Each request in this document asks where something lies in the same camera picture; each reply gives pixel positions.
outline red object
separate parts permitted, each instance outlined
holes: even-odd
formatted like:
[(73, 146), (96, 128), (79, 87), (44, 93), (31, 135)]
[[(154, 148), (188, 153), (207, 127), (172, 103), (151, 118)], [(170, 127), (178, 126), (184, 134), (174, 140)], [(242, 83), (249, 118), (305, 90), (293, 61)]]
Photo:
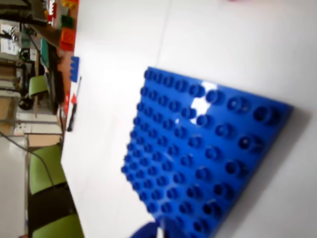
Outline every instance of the red object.
[(47, 19), (48, 19), (48, 22), (51, 22), (52, 19), (53, 19), (53, 15), (48, 15), (48, 16), (47, 16)]
[(53, 3), (53, 18), (56, 18), (56, 12), (57, 12), (57, 4)]
[(64, 43), (75, 44), (76, 31), (69, 28), (63, 28), (61, 31), (60, 40)]
[(69, 94), (70, 94), (70, 92), (68, 91), (66, 96), (65, 96), (64, 112), (65, 112), (66, 116), (68, 114), (68, 108), (69, 108), (69, 96), (70, 96)]
[(63, 51), (74, 51), (74, 45), (67, 44), (62, 41), (59, 42), (59, 48)]
[(75, 104), (76, 101), (77, 101), (76, 95), (73, 94), (73, 96), (71, 97), (71, 103), (72, 103), (72, 104)]
[(64, 51), (74, 51), (76, 31), (63, 28), (60, 36), (59, 47)]

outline lego stud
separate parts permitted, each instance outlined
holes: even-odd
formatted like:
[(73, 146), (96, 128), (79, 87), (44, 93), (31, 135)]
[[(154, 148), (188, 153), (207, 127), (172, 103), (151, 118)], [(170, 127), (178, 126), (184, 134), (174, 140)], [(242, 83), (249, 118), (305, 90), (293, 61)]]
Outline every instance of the lego stud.
[(219, 90), (210, 90), (206, 95), (206, 101), (211, 104), (220, 104), (223, 101), (223, 97)]
[(163, 84), (168, 88), (170, 88), (173, 85), (173, 82), (174, 82), (173, 77), (165, 77), (163, 80)]
[(147, 94), (149, 93), (149, 88), (144, 86), (143, 88), (141, 88), (140, 93), (142, 96), (147, 96)]
[(173, 187), (167, 191), (166, 195), (169, 199), (176, 199), (178, 198), (178, 191)]
[(158, 207), (154, 204), (154, 203), (150, 203), (148, 206), (147, 206), (147, 210), (149, 213), (154, 213), (158, 210)]
[(168, 108), (172, 111), (172, 112), (177, 112), (180, 109), (180, 103), (179, 101), (172, 101), (169, 103)]
[(229, 175), (240, 176), (243, 172), (243, 165), (241, 164), (241, 162), (238, 162), (236, 160), (228, 161), (225, 164), (225, 171)]
[(186, 128), (183, 126), (180, 126), (175, 129), (174, 134), (178, 138), (184, 138), (186, 136)]
[(177, 156), (179, 153), (179, 148), (173, 144), (173, 145), (169, 146), (167, 152), (169, 155)]
[(216, 183), (213, 186), (213, 193), (219, 198), (229, 199), (231, 197), (231, 189), (225, 183)]
[(154, 166), (151, 166), (151, 167), (148, 169), (148, 174), (151, 175), (151, 176), (155, 176), (157, 173), (158, 173), (158, 170), (157, 170), (156, 167), (154, 167)]
[(136, 157), (136, 158), (139, 158), (141, 157), (142, 153), (140, 150), (135, 150), (133, 151), (133, 156)]
[(183, 202), (179, 206), (179, 211), (183, 214), (191, 214), (193, 212), (193, 209), (189, 202)]
[(208, 222), (204, 219), (198, 219), (193, 223), (194, 230), (197, 232), (206, 232), (209, 229)]
[(220, 159), (220, 149), (216, 146), (209, 146), (205, 151), (207, 159), (218, 160)]
[(184, 174), (181, 173), (181, 172), (178, 172), (178, 173), (174, 174), (174, 176), (173, 176), (173, 181), (174, 181), (175, 183), (178, 183), (178, 184), (184, 183), (184, 182), (185, 182), (185, 176), (184, 176)]
[(140, 184), (139, 184), (138, 182), (135, 182), (135, 183), (133, 184), (133, 189), (136, 190), (136, 191), (140, 190), (140, 189), (141, 189)]
[(206, 215), (212, 215), (216, 218), (219, 218), (219, 216), (221, 215), (221, 209), (214, 200), (207, 201), (203, 205), (203, 212)]
[(177, 221), (177, 223), (179, 224), (180, 227), (184, 227), (185, 223), (184, 223), (184, 220), (181, 217), (177, 216), (176, 217), (176, 221)]
[(127, 172), (129, 172), (129, 169), (126, 166), (123, 166), (121, 168), (121, 172), (123, 172), (124, 174), (126, 174)]
[(143, 179), (143, 178), (145, 177), (145, 174), (144, 174), (144, 172), (143, 172), (142, 170), (139, 170), (139, 171), (137, 171), (137, 173), (136, 173), (136, 177), (137, 177), (138, 179)]
[(153, 114), (153, 108), (151, 108), (151, 107), (145, 108), (145, 109), (144, 109), (144, 113), (145, 113), (145, 115), (147, 115), (148, 117), (152, 116), (152, 114)]
[(153, 147), (151, 144), (146, 144), (144, 146), (144, 151), (147, 152), (147, 153), (151, 153), (153, 151)]
[(129, 169), (131, 169), (131, 170), (136, 170), (138, 168), (138, 165), (137, 165), (137, 163), (135, 163), (135, 162), (132, 162), (131, 164), (130, 164), (130, 166), (129, 166)]
[(231, 133), (231, 126), (228, 123), (220, 124), (215, 129), (216, 135), (220, 137), (228, 137)]
[(163, 115), (161, 113), (155, 113), (153, 115), (153, 120), (157, 123), (161, 123), (163, 120)]
[(159, 139), (158, 139), (158, 145), (160, 146), (167, 146), (167, 143), (168, 143), (168, 140), (165, 136), (161, 136)]
[(211, 124), (211, 116), (209, 115), (200, 115), (197, 117), (196, 120), (197, 125), (201, 126), (201, 127), (209, 127), (209, 125)]
[(246, 113), (250, 109), (250, 103), (242, 97), (233, 97), (229, 99), (227, 108), (236, 113)]
[(140, 129), (142, 131), (147, 131), (149, 129), (149, 124), (147, 124), (146, 122), (141, 124)]
[(143, 137), (140, 136), (140, 137), (137, 138), (137, 144), (138, 145), (142, 145), (142, 144), (144, 144), (144, 142), (145, 142), (145, 140), (144, 140)]
[(175, 89), (181, 93), (186, 91), (187, 86), (188, 86), (188, 83), (184, 79), (180, 79), (175, 83)]
[(161, 206), (160, 209), (163, 213), (170, 213), (172, 211), (172, 206), (170, 203), (166, 202)]
[(196, 170), (195, 177), (199, 180), (209, 181), (211, 179), (211, 172), (203, 166)]
[(134, 130), (130, 133), (131, 138), (135, 139), (138, 136), (138, 133)]
[(126, 155), (125, 157), (124, 157), (124, 161), (125, 162), (131, 162), (132, 161), (132, 157), (130, 156), (130, 155)]
[(151, 137), (151, 138), (156, 138), (157, 135), (158, 135), (158, 131), (155, 130), (155, 129), (151, 129), (151, 130), (149, 130), (148, 135), (149, 135), (149, 137)]
[(196, 116), (196, 110), (191, 107), (186, 107), (182, 110), (181, 114), (186, 119), (192, 119)]
[(263, 148), (261, 140), (253, 135), (244, 135), (240, 137), (238, 145), (242, 150), (247, 150), (249, 152), (260, 152)]
[(137, 105), (137, 110), (140, 111), (140, 112), (142, 112), (142, 111), (144, 110), (144, 108), (145, 108), (144, 103), (139, 103), (139, 104)]
[(163, 128), (166, 130), (171, 130), (174, 126), (174, 122), (171, 119), (163, 121)]
[(141, 119), (139, 117), (136, 117), (136, 118), (133, 119), (133, 123), (135, 125), (139, 125), (139, 124), (141, 124)]
[(169, 171), (171, 171), (173, 169), (173, 164), (170, 161), (166, 161), (165, 163), (163, 163), (162, 169), (164, 171), (169, 172)]
[(190, 154), (187, 154), (180, 159), (181, 165), (187, 166), (187, 167), (191, 167), (193, 165), (193, 161), (194, 161), (193, 156)]
[(145, 188), (150, 189), (150, 188), (153, 187), (153, 183), (152, 183), (151, 180), (147, 179), (147, 180), (143, 183), (143, 186), (144, 186)]
[(148, 166), (149, 165), (149, 160), (147, 158), (142, 158), (140, 160), (140, 164), (144, 167)]
[(160, 200), (160, 199), (163, 198), (163, 194), (162, 194), (162, 192), (161, 192), (160, 190), (156, 189), (156, 190), (154, 190), (154, 191), (152, 192), (151, 198), (152, 198), (153, 200)]
[(162, 154), (160, 152), (156, 151), (155, 153), (153, 153), (152, 159), (154, 161), (161, 161), (162, 160)]
[(168, 102), (168, 98), (166, 96), (160, 96), (158, 98), (158, 104), (160, 104), (163, 107), (167, 106), (167, 102)]
[(157, 98), (158, 98), (158, 92), (156, 90), (152, 90), (150, 93), (149, 93), (149, 98), (152, 100), (152, 101), (155, 101)]
[(189, 94), (195, 98), (201, 98), (205, 94), (205, 89), (200, 84), (194, 84), (190, 86)]
[(279, 113), (273, 107), (258, 107), (253, 112), (253, 118), (267, 125), (277, 124), (279, 121)]
[(202, 142), (203, 140), (199, 135), (193, 135), (192, 137), (189, 138), (188, 145), (190, 147), (198, 149), (201, 147)]
[(130, 182), (132, 182), (132, 181), (134, 180), (133, 174), (129, 174), (129, 175), (127, 176), (127, 180), (130, 181)]
[(135, 146), (134, 146), (133, 143), (129, 143), (129, 144), (127, 145), (127, 148), (128, 148), (128, 150), (132, 151), (132, 150), (135, 149)]
[(146, 71), (144, 72), (144, 78), (145, 78), (145, 79), (149, 79), (149, 76), (150, 76), (150, 70), (146, 70)]
[(158, 186), (165, 186), (167, 184), (168, 184), (168, 180), (167, 180), (166, 177), (160, 176), (160, 177), (157, 178), (157, 185)]
[(202, 196), (202, 191), (198, 185), (192, 185), (186, 190), (186, 194), (190, 198), (200, 198)]
[(145, 192), (142, 192), (139, 196), (141, 201), (147, 201), (148, 200), (148, 195)]
[(156, 74), (155, 77), (153, 78), (154, 82), (157, 84), (160, 84), (162, 82), (163, 75), (161, 73)]

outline lego brick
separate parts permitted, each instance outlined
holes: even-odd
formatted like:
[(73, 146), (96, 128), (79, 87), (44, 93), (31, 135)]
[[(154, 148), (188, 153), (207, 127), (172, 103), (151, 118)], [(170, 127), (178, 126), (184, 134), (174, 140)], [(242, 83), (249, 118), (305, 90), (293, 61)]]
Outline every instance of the lego brick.
[(79, 57), (72, 56), (71, 57), (72, 63), (70, 64), (70, 80), (72, 82), (77, 82), (78, 78), (78, 66), (79, 66)]
[(156, 220), (214, 236), (292, 107), (152, 67), (145, 79), (121, 171)]
[(70, 16), (62, 15), (60, 18), (61, 26), (73, 29), (74, 28), (74, 19)]
[(60, 41), (74, 45), (75, 44), (76, 31), (69, 28), (62, 28)]

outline desk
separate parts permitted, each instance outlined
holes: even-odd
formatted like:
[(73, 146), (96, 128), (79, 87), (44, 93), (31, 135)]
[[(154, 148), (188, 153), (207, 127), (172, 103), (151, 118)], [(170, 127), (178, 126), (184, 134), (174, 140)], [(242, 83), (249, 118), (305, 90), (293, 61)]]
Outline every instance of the desk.
[(316, 7), (311, 0), (82, 0), (75, 48), (82, 82), (62, 165), (85, 236), (129, 237), (152, 220), (120, 172), (150, 65), (296, 107), (216, 237), (315, 237)]

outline blue lego baseplate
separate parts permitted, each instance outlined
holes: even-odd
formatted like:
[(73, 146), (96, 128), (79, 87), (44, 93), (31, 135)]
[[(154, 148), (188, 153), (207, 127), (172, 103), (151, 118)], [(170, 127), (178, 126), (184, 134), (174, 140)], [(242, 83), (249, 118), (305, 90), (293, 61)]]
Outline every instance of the blue lego baseplate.
[(149, 67), (122, 172), (156, 220), (215, 235), (292, 107)]
[(70, 77), (69, 79), (77, 83), (78, 78), (78, 67), (79, 67), (79, 57), (72, 56), (71, 57), (72, 63), (70, 64)]

